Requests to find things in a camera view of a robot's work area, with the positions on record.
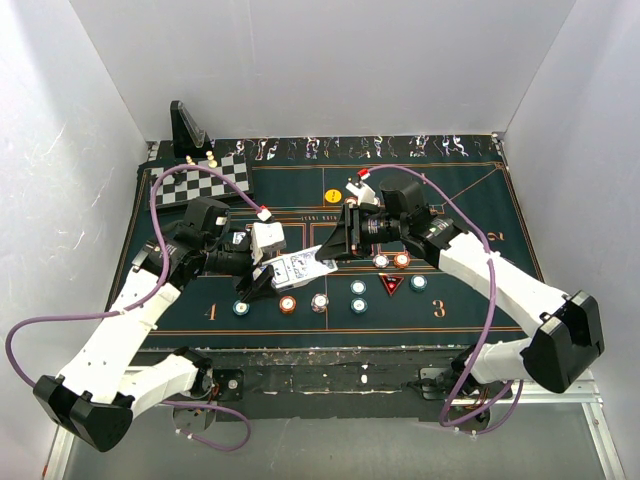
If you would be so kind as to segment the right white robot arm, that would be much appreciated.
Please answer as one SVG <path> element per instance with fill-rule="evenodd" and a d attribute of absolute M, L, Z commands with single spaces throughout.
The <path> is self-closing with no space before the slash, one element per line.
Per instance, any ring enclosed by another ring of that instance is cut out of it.
<path fill-rule="evenodd" d="M 452 381 L 460 395 L 475 397 L 488 384 L 512 380 L 563 393 L 604 352 L 594 297 L 542 283 L 486 248 L 468 221 L 433 214 L 418 182 L 399 175 L 384 179 L 379 194 L 362 180 L 347 189 L 353 198 L 344 203 L 317 260 L 364 259 L 374 245 L 399 241 L 410 256 L 494 300 L 524 331 L 521 340 L 480 342 L 458 356 L 440 380 Z"/>

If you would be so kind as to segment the orange poker chip stack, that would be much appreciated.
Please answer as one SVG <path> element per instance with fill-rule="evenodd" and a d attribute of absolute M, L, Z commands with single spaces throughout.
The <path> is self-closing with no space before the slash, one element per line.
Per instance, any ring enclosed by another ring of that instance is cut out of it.
<path fill-rule="evenodd" d="M 296 307 L 297 307 L 297 302 L 294 297 L 283 296 L 280 298 L 279 309 L 283 314 L 285 315 L 292 314 L 296 310 Z"/>

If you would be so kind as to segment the green poker chip stack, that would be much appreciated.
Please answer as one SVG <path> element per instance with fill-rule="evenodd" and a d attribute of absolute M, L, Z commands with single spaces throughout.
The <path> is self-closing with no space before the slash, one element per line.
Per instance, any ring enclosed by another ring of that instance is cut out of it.
<path fill-rule="evenodd" d="M 368 304 L 363 298 L 354 298 L 350 303 L 351 311 L 355 314 L 364 314 L 368 309 Z"/>

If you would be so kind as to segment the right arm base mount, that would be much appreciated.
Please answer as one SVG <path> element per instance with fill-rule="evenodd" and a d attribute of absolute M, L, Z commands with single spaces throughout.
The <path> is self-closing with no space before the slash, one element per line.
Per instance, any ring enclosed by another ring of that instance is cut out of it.
<path fill-rule="evenodd" d="M 457 389 L 463 370 L 464 366 L 455 362 L 446 368 L 422 368 L 417 378 L 404 383 L 403 388 L 417 393 L 422 400 L 442 401 L 436 417 L 439 428 L 472 437 L 488 434 L 502 426 L 512 415 L 523 385 L 518 385 L 507 412 L 499 420 L 493 420 L 491 408 L 499 400 L 511 397 L 514 382 L 494 381 L 481 384 L 469 375 Z"/>

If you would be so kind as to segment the blue backed card deck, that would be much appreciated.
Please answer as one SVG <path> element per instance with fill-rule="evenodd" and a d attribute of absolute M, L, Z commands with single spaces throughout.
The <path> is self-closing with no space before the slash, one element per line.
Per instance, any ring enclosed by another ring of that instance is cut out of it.
<path fill-rule="evenodd" d="M 309 275 L 313 280 L 334 273 L 338 270 L 338 266 L 335 260 L 318 261 L 315 259 L 315 254 L 321 246 L 317 245 L 305 250 L 280 255 L 274 259 L 289 260 L 296 266 L 305 266 L 309 271 Z"/>

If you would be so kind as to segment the yellow big blind button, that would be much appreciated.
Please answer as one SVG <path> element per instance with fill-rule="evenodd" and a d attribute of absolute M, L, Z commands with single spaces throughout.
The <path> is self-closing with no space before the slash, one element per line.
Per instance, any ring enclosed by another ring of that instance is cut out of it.
<path fill-rule="evenodd" d="M 324 202 L 328 205 L 336 205 L 342 201 L 343 195 L 339 189 L 331 188 L 324 193 Z"/>

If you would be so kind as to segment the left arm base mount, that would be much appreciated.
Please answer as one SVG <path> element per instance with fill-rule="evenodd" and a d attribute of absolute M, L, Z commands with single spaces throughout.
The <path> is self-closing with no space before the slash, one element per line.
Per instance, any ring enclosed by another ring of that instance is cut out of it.
<path fill-rule="evenodd" d="M 176 394 L 172 405 L 172 420 L 176 432 L 191 440 L 204 438 L 204 433 L 216 422 L 239 422 L 250 433 L 250 421 L 231 404 L 243 399 L 245 373 L 241 369 L 215 368 L 208 377 L 197 380 L 195 394 Z"/>

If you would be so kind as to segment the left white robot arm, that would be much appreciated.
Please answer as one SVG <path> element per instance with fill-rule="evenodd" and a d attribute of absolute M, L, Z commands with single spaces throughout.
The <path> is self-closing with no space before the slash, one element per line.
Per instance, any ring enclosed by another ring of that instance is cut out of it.
<path fill-rule="evenodd" d="M 175 395 L 205 399 L 214 388 L 209 358 L 182 347 L 131 377 L 125 372 L 185 287 L 205 271 L 250 275 L 282 229 L 267 209 L 237 244 L 226 204 L 200 198 L 182 220 L 157 227 L 135 257 L 114 312 L 103 319 L 76 356 L 58 374 L 43 375 L 33 394 L 49 417 L 99 452 L 115 447 L 141 413 Z"/>

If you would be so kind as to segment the green chips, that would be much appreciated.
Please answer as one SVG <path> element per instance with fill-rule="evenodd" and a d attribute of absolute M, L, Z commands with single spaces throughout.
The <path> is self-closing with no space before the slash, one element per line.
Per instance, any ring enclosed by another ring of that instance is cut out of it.
<path fill-rule="evenodd" d="M 236 316 L 244 316 L 244 315 L 246 315 L 246 314 L 249 312 L 249 310 L 250 310 L 250 305 L 249 305 L 249 304 L 247 304 L 247 303 L 245 303 L 245 302 L 236 301 L 236 302 L 233 304 L 232 309 L 233 309 L 233 313 L 234 313 Z"/>
<path fill-rule="evenodd" d="M 423 275 L 413 275 L 410 278 L 410 288 L 415 292 L 424 292 L 427 288 L 428 281 Z"/>

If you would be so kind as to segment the red triangular dealer button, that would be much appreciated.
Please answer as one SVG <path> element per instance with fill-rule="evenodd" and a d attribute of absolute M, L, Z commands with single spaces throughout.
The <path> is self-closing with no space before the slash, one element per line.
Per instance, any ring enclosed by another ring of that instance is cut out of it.
<path fill-rule="evenodd" d="M 379 278 L 389 297 L 393 297 L 404 281 L 403 276 L 380 273 Z"/>

